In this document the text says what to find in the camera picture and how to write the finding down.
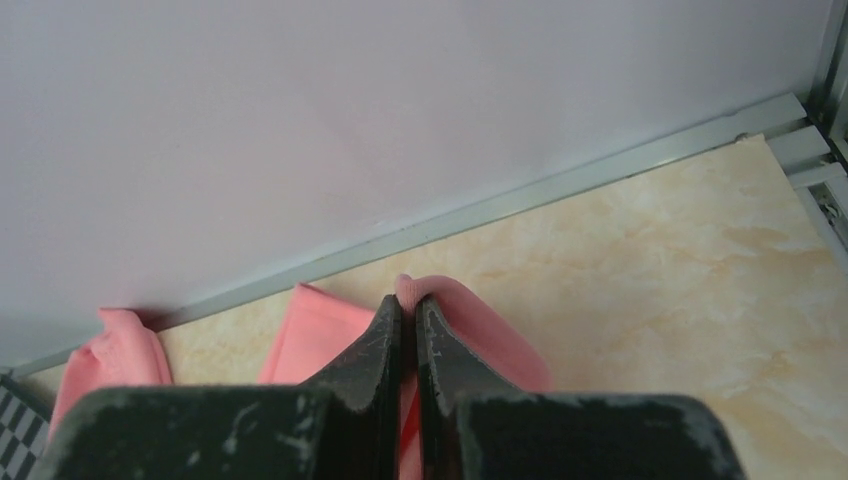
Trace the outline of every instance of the marble floor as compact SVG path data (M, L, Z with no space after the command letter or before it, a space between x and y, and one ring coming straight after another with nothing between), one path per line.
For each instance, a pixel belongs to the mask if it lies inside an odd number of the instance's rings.
M702 399L750 478L848 478L848 282L761 137L315 284L376 307L401 272L464 282L560 390ZM161 332L175 381L253 382L289 295Z

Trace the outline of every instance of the checkered fabric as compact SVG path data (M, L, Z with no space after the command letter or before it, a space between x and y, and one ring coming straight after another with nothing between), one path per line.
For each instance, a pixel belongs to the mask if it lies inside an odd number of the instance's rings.
M0 480L25 480L47 441L47 407L0 376Z

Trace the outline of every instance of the black and white checkered pattern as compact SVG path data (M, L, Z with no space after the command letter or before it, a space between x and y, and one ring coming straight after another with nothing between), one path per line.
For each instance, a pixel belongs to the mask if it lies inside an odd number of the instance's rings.
M47 441L47 409L0 377L0 480L25 480Z

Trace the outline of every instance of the pink cloth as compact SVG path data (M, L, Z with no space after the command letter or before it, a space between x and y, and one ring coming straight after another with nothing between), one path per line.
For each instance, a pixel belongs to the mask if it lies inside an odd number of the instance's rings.
M86 393L111 386L170 385L171 371L156 334L129 310L101 308L103 333L68 358L56 395L48 438Z
M509 324L471 290L444 276L395 281L398 301L408 318L416 304L433 295L454 332L492 368L529 391L546 391L551 375L544 360ZM156 334L127 310L101 310L104 333L68 360L50 424L51 437L65 413L86 393L117 385L168 385L171 375ZM259 383L297 384L318 372L368 328L374 311L322 290L297 285L283 327L274 339ZM419 479L420 399L417 371L401 383L400 478Z

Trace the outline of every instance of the black plastic object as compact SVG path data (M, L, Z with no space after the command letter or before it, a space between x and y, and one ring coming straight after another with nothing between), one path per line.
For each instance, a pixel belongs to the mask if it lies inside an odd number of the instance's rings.
M532 394L416 312L425 479L742 479L721 423L678 395Z
M401 309L298 386L118 388L65 417L33 478L397 476Z

